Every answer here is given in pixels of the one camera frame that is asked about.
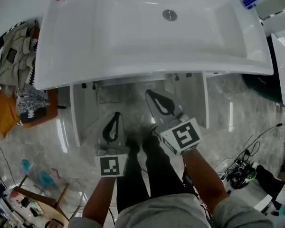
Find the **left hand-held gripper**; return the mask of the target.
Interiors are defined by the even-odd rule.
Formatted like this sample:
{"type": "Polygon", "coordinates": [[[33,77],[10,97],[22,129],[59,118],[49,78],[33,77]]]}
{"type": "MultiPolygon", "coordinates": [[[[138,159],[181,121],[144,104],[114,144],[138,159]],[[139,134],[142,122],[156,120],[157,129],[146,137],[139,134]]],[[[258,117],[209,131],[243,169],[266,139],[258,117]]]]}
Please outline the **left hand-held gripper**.
{"type": "Polygon", "coordinates": [[[104,119],[97,132],[95,163],[101,177],[122,177],[128,163],[124,121],[120,112],[104,119]]]}

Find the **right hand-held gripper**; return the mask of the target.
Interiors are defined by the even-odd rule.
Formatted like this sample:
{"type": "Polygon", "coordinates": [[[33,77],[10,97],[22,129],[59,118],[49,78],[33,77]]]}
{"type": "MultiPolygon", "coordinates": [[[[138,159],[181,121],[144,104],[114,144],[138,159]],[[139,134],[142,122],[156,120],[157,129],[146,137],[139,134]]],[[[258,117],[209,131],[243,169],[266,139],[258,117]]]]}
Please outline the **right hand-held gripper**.
{"type": "Polygon", "coordinates": [[[155,123],[159,139],[175,155],[183,155],[202,141],[195,118],[183,114],[184,107],[175,94],[164,90],[146,90],[145,99],[155,123]]]}

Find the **white vanity cabinet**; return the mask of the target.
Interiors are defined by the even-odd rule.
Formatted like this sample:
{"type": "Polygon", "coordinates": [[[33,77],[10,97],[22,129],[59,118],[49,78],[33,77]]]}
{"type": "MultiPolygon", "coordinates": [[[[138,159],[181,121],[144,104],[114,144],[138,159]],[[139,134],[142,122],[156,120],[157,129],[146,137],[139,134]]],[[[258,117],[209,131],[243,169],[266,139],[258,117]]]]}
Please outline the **white vanity cabinet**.
{"type": "Polygon", "coordinates": [[[209,127],[206,74],[154,74],[94,81],[70,86],[70,107],[77,146],[95,135],[102,120],[121,112],[126,133],[140,135],[154,124],[145,101],[148,89],[166,90],[180,99],[185,112],[209,127]]]}

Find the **person's left forearm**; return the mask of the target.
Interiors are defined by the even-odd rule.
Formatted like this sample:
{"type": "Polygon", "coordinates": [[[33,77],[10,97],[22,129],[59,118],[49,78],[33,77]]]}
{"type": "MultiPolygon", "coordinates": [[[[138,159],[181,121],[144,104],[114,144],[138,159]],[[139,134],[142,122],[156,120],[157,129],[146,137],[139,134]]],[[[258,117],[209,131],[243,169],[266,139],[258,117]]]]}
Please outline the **person's left forearm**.
{"type": "Polygon", "coordinates": [[[83,217],[104,224],[112,200],[116,178],[101,178],[83,210],[83,217]]]}

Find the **person's right forearm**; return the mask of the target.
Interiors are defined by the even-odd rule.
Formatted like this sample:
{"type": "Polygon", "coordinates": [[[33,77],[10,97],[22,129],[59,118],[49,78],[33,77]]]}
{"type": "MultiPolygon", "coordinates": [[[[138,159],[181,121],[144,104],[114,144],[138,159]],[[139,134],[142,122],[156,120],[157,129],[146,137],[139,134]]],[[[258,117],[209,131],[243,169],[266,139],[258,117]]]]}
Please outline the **person's right forearm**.
{"type": "Polygon", "coordinates": [[[213,213],[215,207],[228,197],[220,177],[197,149],[183,154],[182,157],[198,194],[213,213]]]}

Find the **white sink basin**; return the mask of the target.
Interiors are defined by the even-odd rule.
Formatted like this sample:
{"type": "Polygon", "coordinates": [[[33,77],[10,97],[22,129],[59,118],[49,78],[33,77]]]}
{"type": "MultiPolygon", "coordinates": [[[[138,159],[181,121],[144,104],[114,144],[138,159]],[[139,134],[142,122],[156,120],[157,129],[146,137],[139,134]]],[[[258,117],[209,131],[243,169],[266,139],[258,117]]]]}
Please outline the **white sink basin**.
{"type": "Polygon", "coordinates": [[[240,0],[52,0],[35,86],[152,73],[273,74],[256,12],[240,0]]]}

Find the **person's black trousers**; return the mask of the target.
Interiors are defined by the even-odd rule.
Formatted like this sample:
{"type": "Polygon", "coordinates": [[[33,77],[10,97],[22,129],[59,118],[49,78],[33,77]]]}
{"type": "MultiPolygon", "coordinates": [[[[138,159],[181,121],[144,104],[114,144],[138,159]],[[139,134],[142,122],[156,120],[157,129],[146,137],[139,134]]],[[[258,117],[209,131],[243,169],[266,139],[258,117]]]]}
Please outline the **person's black trousers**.
{"type": "Polygon", "coordinates": [[[126,144],[130,147],[127,166],[124,176],[117,178],[118,213],[157,197],[183,193],[196,194],[193,188],[184,186],[172,167],[169,156],[160,147],[158,138],[152,135],[149,135],[142,144],[142,149],[147,156],[145,164],[151,190],[148,194],[137,158],[140,147],[130,138],[126,140],[126,144]]]}

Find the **orange fabric basket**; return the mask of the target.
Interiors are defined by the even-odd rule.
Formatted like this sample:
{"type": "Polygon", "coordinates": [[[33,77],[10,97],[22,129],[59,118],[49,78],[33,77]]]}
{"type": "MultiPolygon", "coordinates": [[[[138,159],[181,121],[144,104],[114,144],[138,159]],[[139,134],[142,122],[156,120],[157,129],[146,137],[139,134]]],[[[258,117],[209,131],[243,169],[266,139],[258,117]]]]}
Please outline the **orange fabric basket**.
{"type": "Polygon", "coordinates": [[[57,90],[52,89],[52,90],[45,90],[44,92],[47,93],[48,95],[48,99],[49,99],[49,106],[46,108],[46,115],[42,118],[37,119],[34,122],[31,123],[27,123],[27,124],[23,124],[22,126],[24,128],[30,128],[33,126],[37,126],[39,124],[42,124],[44,122],[47,122],[49,120],[54,119],[57,116],[57,110],[58,110],[58,106],[57,106],[57,90]]]}

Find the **round wooden table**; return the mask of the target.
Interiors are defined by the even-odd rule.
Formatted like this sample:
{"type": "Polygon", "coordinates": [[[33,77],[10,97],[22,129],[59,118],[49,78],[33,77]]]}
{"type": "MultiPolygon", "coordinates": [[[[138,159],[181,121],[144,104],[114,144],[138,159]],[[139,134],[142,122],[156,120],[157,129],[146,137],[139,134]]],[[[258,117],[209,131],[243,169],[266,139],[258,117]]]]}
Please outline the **round wooden table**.
{"type": "Polygon", "coordinates": [[[23,189],[22,185],[28,178],[25,175],[20,184],[13,188],[10,199],[18,201],[22,208],[28,208],[33,217],[37,219],[37,228],[67,228],[69,221],[76,216],[81,205],[77,205],[75,211],[71,212],[71,217],[67,217],[62,210],[62,203],[69,193],[69,183],[67,183],[58,199],[36,194],[23,189]]]}

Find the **grey speckled cloth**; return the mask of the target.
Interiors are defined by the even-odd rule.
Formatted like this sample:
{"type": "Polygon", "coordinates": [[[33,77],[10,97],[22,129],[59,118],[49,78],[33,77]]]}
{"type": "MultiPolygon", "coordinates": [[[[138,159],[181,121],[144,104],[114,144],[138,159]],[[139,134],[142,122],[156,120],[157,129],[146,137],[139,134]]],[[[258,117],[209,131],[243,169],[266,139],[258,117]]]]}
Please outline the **grey speckled cloth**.
{"type": "Polygon", "coordinates": [[[22,89],[16,91],[16,109],[19,114],[28,110],[46,108],[49,105],[46,92],[37,90],[34,86],[25,84],[22,89]]]}

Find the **person's grey shirt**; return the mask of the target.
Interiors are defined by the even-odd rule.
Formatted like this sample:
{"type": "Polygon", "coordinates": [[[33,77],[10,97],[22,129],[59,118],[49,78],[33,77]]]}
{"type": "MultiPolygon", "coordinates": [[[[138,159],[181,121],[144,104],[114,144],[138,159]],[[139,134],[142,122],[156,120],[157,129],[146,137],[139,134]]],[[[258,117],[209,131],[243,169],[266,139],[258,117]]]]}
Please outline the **person's grey shirt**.
{"type": "MultiPolygon", "coordinates": [[[[212,222],[215,228],[274,228],[265,215],[236,197],[227,197],[214,208],[212,222]]],[[[209,223],[194,195],[175,194],[126,208],[115,228],[209,228],[209,223]]]]}

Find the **black green device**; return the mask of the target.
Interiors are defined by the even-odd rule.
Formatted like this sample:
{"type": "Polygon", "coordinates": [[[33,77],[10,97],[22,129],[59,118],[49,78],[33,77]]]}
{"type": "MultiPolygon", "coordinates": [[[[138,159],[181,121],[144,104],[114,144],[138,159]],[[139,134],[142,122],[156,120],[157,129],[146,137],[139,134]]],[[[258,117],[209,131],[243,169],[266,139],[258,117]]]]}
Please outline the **black green device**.
{"type": "Polygon", "coordinates": [[[255,176],[256,171],[251,166],[236,167],[228,175],[228,181],[233,189],[238,190],[246,187],[255,176]]]}

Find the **orange pillow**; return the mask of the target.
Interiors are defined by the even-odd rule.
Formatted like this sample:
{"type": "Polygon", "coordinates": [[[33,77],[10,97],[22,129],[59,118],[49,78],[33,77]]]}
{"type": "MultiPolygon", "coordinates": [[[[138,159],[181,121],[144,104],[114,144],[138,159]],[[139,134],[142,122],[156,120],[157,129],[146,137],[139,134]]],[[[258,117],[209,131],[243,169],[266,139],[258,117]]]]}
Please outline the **orange pillow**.
{"type": "Polygon", "coordinates": [[[20,122],[16,111],[15,96],[7,97],[0,91],[0,136],[4,139],[7,133],[20,122]]]}

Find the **black fabric item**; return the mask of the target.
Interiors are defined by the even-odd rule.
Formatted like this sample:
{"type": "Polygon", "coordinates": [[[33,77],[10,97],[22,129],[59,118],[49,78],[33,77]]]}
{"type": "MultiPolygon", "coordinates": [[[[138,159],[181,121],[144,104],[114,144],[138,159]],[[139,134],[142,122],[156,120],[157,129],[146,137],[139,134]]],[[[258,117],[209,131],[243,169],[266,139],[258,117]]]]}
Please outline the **black fabric item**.
{"type": "Polygon", "coordinates": [[[274,175],[262,165],[258,165],[256,168],[256,180],[259,182],[261,188],[273,199],[277,198],[285,185],[285,182],[276,179],[274,175]]]}

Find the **beige garment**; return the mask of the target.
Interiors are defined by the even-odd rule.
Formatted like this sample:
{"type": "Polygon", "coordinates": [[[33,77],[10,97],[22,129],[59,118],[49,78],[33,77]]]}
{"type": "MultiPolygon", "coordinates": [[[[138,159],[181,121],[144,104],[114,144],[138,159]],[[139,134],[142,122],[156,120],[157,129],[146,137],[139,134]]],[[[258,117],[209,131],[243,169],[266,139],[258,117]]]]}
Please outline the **beige garment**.
{"type": "Polygon", "coordinates": [[[36,21],[23,22],[3,36],[0,60],[0,86],[7,97],[23,89],[27,76],[34,66],[36,53],[31,42],[36,21]]]}

